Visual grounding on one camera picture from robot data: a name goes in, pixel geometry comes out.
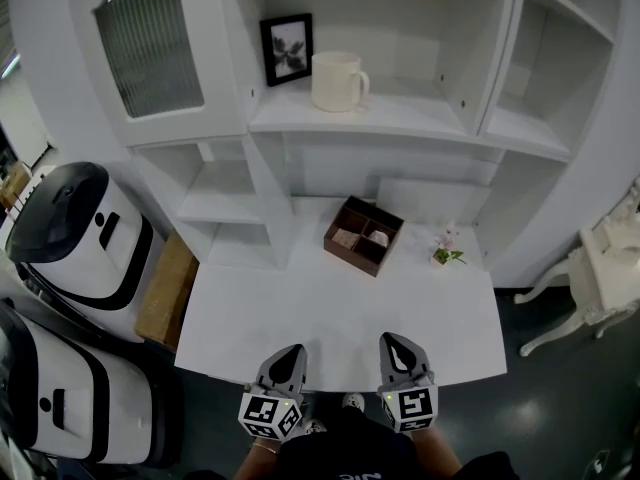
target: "picture frame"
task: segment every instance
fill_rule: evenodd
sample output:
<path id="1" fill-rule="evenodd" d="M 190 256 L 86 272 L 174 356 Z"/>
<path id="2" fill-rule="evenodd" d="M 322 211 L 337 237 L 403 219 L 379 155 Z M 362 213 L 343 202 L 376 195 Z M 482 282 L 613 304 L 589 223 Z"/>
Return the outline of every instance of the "picture frame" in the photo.
<path id="1" fill-rule="evenodd" d="M 269 87 L 311 75 L 311 14 L 263 20 L 260 22 L 260 33 Z"/>

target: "cardboard box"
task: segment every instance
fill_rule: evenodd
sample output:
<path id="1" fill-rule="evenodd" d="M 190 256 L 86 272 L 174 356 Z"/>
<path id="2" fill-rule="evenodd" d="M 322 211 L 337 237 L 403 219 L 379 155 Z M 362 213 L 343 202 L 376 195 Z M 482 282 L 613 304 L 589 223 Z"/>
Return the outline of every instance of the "cardboard box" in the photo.
<path id="1" fill-rule="evenodd" d="M 391 215 L 372 204 L 351 196 L 342 205 L 338 215 L 324 235 L 324 248 L 331 254 L 351 263 L 354 267 L 373 277 L 378 275 L 382 264 L 389 256 L 397 241 L 404 221 Z M 335 234 L 343 229 L 357 234 L 357 239 L 351 248 L 334 241 Z M 369 240 L 373 231 L 382 231 L 389 237 L 389 245 L 384 247 Z"/>
<path id="2" fill-rule="evenodd" d="M 136 322 L 136 334 L 178 349 L 184 311 L 198 272 L 198 260 L 173 231 L 158 260 Z"/>
<path id="3" fill-rule="evenodd" d="M 7 210 L 13 208 L 13 205 L 16 204 L 18 200 L 18 196 L 24 190 L 24 187 L 27 186 L 30 179 L 31 175 L 24 164 L 22 162 L 15 163 L 9 171 L 9 176 L 4 179 L 0 187 L 0 204 Z"/>

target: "black button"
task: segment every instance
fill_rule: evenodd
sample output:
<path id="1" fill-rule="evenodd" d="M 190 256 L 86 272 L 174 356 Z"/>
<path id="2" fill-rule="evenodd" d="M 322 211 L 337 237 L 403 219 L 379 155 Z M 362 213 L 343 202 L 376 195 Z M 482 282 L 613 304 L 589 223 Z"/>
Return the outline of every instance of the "black button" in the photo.
<path id="1" fill-rule="evenodd" d="M 40 409 L 42 409 L 44 412 L 49 412 L 51 410 L 51 402 L 49 402 L 49 400 L 47 400 L 46 398 L 41 398 Z"/>

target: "dark floor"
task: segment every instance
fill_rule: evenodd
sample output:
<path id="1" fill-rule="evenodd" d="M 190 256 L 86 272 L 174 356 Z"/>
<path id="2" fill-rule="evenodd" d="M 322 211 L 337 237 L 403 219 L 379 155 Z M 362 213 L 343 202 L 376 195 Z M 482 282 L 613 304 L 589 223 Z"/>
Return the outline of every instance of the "dark floor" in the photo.
<path id="1" fill-rule="evenodd" d="M 508 373 L 441 388 L 439 427 L 463 462 L 504 450 L 525 480 L 579 480 L 596 453 L 609 449 L 609 465 L 598 478 L 610 478 L 630 459 L 640 415 L 640 314 L 601 340 L 585 327 L 521 358 L 520 345 L 573 309 L 568 290 L 548 290 L 524 306 L 498 297 L 498 307 Z M 421 345 L 428 354 L 429 344 Z M 211 469 L 232 478 L 251 442 L 236 420 L 242 386 L 179 374 L 186 398 L 181 461 L 141 474 L 160 480 Z M 373 394 L 367 404 L 367 414 L 384 421 Z"/>

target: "mug handle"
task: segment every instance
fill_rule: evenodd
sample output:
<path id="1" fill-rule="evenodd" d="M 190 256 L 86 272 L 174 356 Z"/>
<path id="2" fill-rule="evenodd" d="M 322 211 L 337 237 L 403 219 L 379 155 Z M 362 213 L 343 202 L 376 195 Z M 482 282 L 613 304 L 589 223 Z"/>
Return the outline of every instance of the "mug handle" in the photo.
<path id="1" fill-rule="evenodd" d="M 371 82 L 369 80 L 369 75 L 367 75 L 364 71 L 356 71 L 353 76 L 360 77 L 362 80 L 362 92 L 360 93 L 360 98 L 356 96 L 357 92 L 353 94 L 353 103 L 360 103 L 367 98 L 369 98 L 369 88 L 371 86 Z"/>

